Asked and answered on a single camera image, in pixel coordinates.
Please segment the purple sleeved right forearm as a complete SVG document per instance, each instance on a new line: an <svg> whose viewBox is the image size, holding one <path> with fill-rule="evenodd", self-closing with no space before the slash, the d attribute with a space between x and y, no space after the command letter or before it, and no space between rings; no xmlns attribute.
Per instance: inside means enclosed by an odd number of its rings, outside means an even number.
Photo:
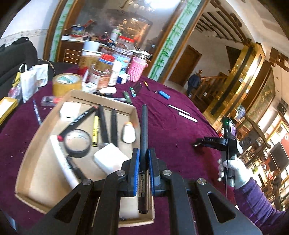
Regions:
<svg viewBox="0 0 289 235"><path fill-rule="evenodd" d="M275 209L253 178L234 190L234 194L239 210L263 234L288 234L288 211Z"/></svg>

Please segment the white gloved right hand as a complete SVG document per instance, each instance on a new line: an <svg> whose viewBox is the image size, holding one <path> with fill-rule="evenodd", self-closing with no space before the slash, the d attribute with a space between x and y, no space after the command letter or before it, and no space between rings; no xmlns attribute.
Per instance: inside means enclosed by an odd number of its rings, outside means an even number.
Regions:
<svg viewBox="0 0 289 235"><path fill-rule="evenodd" d="M252 177L252 172L246 168L243 161L239 158L234 157L228 161L219 159L217 163L219 164L219 177L217 180L220 182L225 179L225 168L232 170L235 177L235 189L243 187Z"/></svg>

